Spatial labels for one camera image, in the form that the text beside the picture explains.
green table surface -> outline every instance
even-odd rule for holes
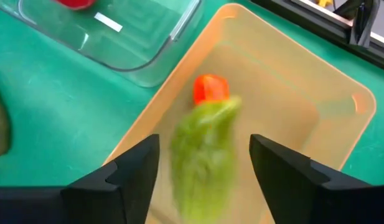
[[[225,3],[205,0],[194,38]],[[258,6],[240,3],[371,89],[377,113],[342,172],[384,184],[384,70]],[[0,157],[0,185],[69,184],[99,168],[156,91],[133,85],[0,12],[0,92],[14,142]]]

plastic bin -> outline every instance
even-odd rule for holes
[[[201,4],[202,0],[97,0],[88,9],[73,11],[55,0],[0,0],[0,9],[150,87],[162,83],[176,66],[185,47],[176,42],[199,20]]]
[[[168,144],[193,107],[197,75],[225,77],[243,99],[235,126],[238,178],[219,223],[270,223],[248,153],[250,134],[266,136],[340,169],[375,112],[367,88],[238,4],[223,6],[107,161],[151,133],[161,142],[159,173],[147,223],[181,223],[173,206]]]

beige plastic bin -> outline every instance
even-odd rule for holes
[[[243,6],[227,4],[108,158],[151,133],[160,134],[161,161],[148,224],[181,223],[171,196],[168,144],[175,125],[193,107],[195,77],[206,73],[225,77],[231,93],[243,99],[235,128],[238,182],[221,224],[272,222],[251,165],[250,134],[340,169],[375,112],[367,88]]]

